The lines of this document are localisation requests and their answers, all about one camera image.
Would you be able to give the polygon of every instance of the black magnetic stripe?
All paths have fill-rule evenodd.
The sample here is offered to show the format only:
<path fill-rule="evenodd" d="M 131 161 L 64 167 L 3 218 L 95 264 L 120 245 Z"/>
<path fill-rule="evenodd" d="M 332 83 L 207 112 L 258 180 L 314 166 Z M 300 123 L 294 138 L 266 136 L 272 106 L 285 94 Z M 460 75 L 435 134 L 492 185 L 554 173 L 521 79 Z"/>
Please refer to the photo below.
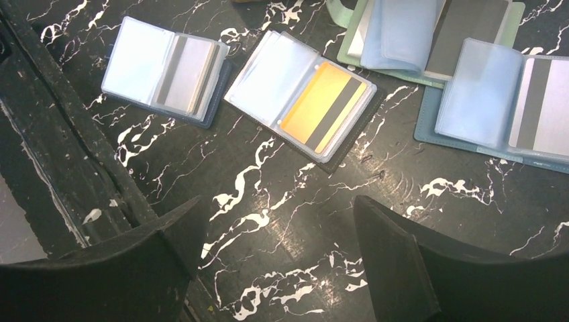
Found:
<path fill-rule="evenodd" d="M 544 103 L 546 87 L 550 77 L 551 63 L 552 61 L 549 59 L 534 60 L 521 125 L 519 126 L 519 135 L 516 144 L 518 148 L 533 149 L 537 125 L 539 124 L 539 117 L 541 115 L 541 106 Z"/>
<path fill-rule="evenodd" d="M 172 86 L 172 82 L 174 81 L 174 75 L 176 74 L 176 69 L 178 69 L 178 65 L 180 64 L 180 59 L 182 58 L 182 53 L 184 52 L 184 47 L 186 46 L 187 38 L 185 37 L 178 37 L 178 41 L 176 42 L 176 46 L 174 47 L 174 52 L 172 53 L 172 58 L 170 59 L 170 63 L 168 64 L 168 68 L 166 69 L 166 73 L 164 75 L 164 82 L 162 82 L 162 86 L 160 87 L 160 92 L 158 93 L 158 97 L 156 98 L 156 102 L 158 104 L 165 104 L 166 98 L 168 97 L 168 93 L 170 92 L 170 87 Z"/>
<path fill-rule="evenodd" d="M 332 103 L 332 106 L 328 109 L 328 112 L 326 112 L 320 123 L 316 126 L 316 129 L 314 129 L 314 132 L 312 132 L 306 141 L 307 147 L 312 150 L 316 150 L 320 142 L 322 142 L 322 139 L 326 136 L 326 133 L 328 133 L 334 122 L 338 119 L 338 116 L 340 116 L 340 113 L 344 108 L 346 108 L 346 105 L 350 99 L 352 99 L 361 84 L 362 82 L 360 80 L 357 80 L 354 77 L 350 78 L 338 97 L 336 97 L 334 103 Z"/>

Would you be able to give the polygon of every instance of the open card holder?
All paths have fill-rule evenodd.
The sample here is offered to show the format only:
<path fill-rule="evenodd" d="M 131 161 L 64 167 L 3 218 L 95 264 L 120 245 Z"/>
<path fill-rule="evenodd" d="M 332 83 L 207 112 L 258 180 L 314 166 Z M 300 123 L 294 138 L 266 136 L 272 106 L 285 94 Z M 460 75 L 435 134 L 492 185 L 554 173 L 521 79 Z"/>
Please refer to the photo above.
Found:
<path fill-rule="evenodd" d="M 229 46 L 125 17 L 101 90 L 139 107 L 209 127 L 231 70 Z"/>
<path fill-rule="evenodd" d="M 362 51 L 368 69 L 423 72 L 440 0 L 375 0 Z"/>
<path fill-rule="evenodd" d="M 415 138 L 569 173 L 569 59 L 464 41 L 444 91 L 427 88 Z"/>
<path fill-rule="evenodd" d="M 286 32 L 270 30 L 224 99 L 323 164 L 333 158 L 376 91 L 369 80 Z"/>
<path fill-rule="evenodd" d="M 426 19 L 422 21 L 416 19 L 418 22 L 409 23 L 408 20 L 414 11 L 409 11 L 407 16 L 393 22 L 394 25 L 399 24 L 398 28 L 402 35 L 399 38 L 401 42 L 391 45 L 401 46 L 404 48 L 403 51 L 413 50 L 413 55 L 422 55 L 422 61 L 427 59 L 423 69 L 417 71 L 417 68 L 408 69 L 404 65 L 400 65 L 400 67 L 404 67 L 403 69 L 395 69 L 389 66 L 371 68 L 370 66 L 373 65 L 365 61 L 366 55 L 375 61 L 383 59 L 381 55 L 377 54 L 378 44 L 380 46 L 382 41 L 382 29 L 378 28 L 378 25 L 381 26 L 381 16 L 374 12 L 379 2 L 384 1 L 358 0 L 338 52 L 338 61 L 439 89 L 444 88 L 445 83 L 454 75 L 462 42 L 465 38 L 471 37 L 511 47 L 525 9 L 524 3 L 511 2 L 511 0 L 424 1 L 436 6 L 433 28 L 427 27 Z M 425 16 L 429 12 L 422 11 L 416 14 Z M 409 30 L 407 26 L 412 25 L 414 28 L 419 28 L 417 25 L 419 22 L 423 24 L 421 32 L 407 35 L 407 30 Z M 421 43 L 421 41 L 417 42 L 416 38 L 420 38 L 421 41 L 430 39 L 426 51 L 424 47 L 426 43 L 422 45 L 421 50 L 410 47 L 418 46 Z"/>

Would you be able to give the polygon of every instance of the gray card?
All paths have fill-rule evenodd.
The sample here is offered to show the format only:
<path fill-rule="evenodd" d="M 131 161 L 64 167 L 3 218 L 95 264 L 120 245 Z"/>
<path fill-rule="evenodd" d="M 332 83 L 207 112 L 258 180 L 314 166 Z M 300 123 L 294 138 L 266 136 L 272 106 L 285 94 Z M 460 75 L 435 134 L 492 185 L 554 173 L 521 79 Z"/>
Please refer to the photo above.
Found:
<path fill-rule="evenodd" d="M 569 61 L 528 58 L 510 146 L 569 156 Z"/>
<path fill-rule="evenodd" d="M 507 0 L 447 0 L 425 75 L 452 77 L 466 38 L 494 43 L 508 5 Z"/>

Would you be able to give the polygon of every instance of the tabletop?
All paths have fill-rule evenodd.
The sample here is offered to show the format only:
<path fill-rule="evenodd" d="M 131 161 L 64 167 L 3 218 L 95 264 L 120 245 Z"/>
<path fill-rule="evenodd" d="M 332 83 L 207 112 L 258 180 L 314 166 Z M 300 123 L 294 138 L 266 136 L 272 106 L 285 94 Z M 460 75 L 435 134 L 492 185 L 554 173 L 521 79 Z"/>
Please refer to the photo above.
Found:
<path fill-rule="evenodd" d="M 569 56 L 569 5 L 525 4 L 515 49 Z M 324 0 L 19 5 L 154 210 L 197 195 L 211 202 L 199 280 L 219 321 L 373 321 L 352 219 L 356 195 L 496 252 L 536 258 L 569 250 L 569 176 L 415 141 L 420 85 L 355 69 L 388 95 L 333 174 L 227 103 L 210 129 L 199 129 L 101 93 L 125 15 L 244 52 L 278 26 L 335 60 L 346 31 Z"/>

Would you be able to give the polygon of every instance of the yellow card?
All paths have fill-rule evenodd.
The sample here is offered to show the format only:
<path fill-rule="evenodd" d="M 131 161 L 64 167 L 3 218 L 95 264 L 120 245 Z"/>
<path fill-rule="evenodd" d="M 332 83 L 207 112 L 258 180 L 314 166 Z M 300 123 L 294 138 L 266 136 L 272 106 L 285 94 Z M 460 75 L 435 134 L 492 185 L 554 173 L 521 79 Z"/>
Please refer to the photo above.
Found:
<path fill-rule="evenodd" d="M 346 71 L 324 62 L 280 128 L 316 153 L 322 153 L 366 87 Z"/>

